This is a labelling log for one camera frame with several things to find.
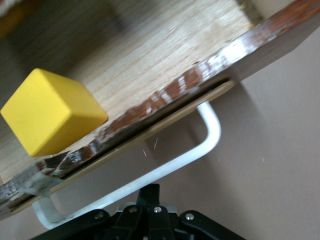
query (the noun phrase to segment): cube face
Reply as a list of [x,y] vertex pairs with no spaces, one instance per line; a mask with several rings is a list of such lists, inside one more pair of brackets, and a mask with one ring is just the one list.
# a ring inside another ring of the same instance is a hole
[[32,157],[57,154],[108,119],[81,83],[39,68],[0,112]]

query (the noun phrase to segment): open drawer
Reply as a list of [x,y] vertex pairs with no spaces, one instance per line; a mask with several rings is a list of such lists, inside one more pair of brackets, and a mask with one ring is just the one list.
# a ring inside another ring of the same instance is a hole
[[43,1],[0,42],[1,107],[34,68],[82,82],[109,121],[55,156],[31,158],[0,124],[0,218],[39,197],[37,173],[81,175],[213,100],[298,46],[320,25],[320,1],[296,0],[263,20],[252,3]]

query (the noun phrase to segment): chipped brown paint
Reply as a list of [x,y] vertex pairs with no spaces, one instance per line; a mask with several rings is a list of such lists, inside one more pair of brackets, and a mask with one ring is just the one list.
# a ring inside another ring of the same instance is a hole
[[[156,124],[217,85],[218,76],[241,81],[298,46],[320,25],[320,0],[296,0],[271,18],[250,29],[208,59],[154,92],[142,104],[129,109],[103,127],[90,144],[73,152],[47,158],[35,165],[47,176],[68,178],[100,156]],[[28,181],[28,174],[14,177]],[[0,187],[0,219],[33,196],[19,192],[15,180]]]

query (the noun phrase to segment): yellow cube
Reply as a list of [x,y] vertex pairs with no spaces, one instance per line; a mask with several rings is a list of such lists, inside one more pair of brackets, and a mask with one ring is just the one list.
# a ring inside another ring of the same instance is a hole
[[32,157],[57,154],[108,119],[81,83],[39,68],[0,112]]

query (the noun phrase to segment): silver screw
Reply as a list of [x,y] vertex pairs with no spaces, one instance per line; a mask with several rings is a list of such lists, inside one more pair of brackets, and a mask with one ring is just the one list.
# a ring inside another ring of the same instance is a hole
[[129,209],[130,213],[135,213],[136,211],[137,211],[137,209],[135,207],[132,207],[132,208]]
[[104,213],[101,211],[97,215],[94,216],[94,219],[102,219],[104,217]]
[[153,209],[153,211],[157,214],[157,213],[161,213],[161,212],[162,212],[162,209],[161,209],[161,207],[156,206],[156,207]]
[[192,213],[188,213],[188,214],[185,215],[185,218],[187,220],[193,220],[193,219],[195,219],[195,216]]

